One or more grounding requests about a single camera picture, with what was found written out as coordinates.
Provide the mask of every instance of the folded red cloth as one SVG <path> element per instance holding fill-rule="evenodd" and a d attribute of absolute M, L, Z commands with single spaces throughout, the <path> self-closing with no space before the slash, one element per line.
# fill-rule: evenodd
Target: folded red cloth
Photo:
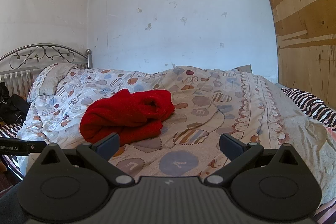
<path fill-rule="evenodd" d="M 116 132 L 122 146 L 160 135 L 162 121 L 173 112 L 174 105 L 168 90 L 130 94 L 123 89 L 110 98 L 90 105 L 81 120 L 79 131 L 90 143 Z"/>

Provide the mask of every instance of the triangular cutout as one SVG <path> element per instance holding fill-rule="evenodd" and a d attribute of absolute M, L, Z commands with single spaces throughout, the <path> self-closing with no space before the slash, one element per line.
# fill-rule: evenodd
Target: triangular cutout
<path fill-rule="evenodd" d="M 293 154 L 288 151 L 285 150 L 285 152 L 282 154 L 280 161 L 283 164 L 292 164 L 292 165 L 298 165 L 295 157 L 293 156 Z"/>
<path fill-rule="evenodd" d="M 57 162 L 60 162 L 60 160 L 57 157 L 55 150 L 50 150 L 43 159 L 42 164 L 55 164 Z"/>

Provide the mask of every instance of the black bag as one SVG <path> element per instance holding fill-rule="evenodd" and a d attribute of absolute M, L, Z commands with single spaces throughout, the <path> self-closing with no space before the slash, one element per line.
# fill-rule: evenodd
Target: black bag
<path fill-rule="evenodd" d="M 23 124 L 29 110 L 29 104 L 19 95 L 9 96 L 4 82 L 0 83 L 0 118 L 6 124 Z"/>

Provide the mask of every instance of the metal headboard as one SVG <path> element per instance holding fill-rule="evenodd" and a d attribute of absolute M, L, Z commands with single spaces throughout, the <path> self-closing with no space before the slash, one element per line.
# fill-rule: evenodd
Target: metal headboard
<path fill-rule="evenodd" d="M 12 70 L 0 72 L 0 81 L 6 83 L 9 95 L 18 94 L 25 99 L 33 85 L 34 72 L 41 71 L 51 64 L 65 61 L 77 65 L 80 69 L 93 68 L 90 49 L 87 49 L 84 55 L 70 47 L 58 44 L 39 43 L 20 47 L 0 57 L 0 62 L 9 56 L 9 66 Z M 41 62 L 43 65 L 26 67 L 27 63 L 34 65 L 34 62 Z"/>

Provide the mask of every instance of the plywood wall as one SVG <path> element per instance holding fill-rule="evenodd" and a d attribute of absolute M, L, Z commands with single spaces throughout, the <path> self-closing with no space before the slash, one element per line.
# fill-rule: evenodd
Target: plywood wall
<path fill-rule="evenodd" d="M 270 0 L 279 83 L 336 107 L 336 0 Z"/>

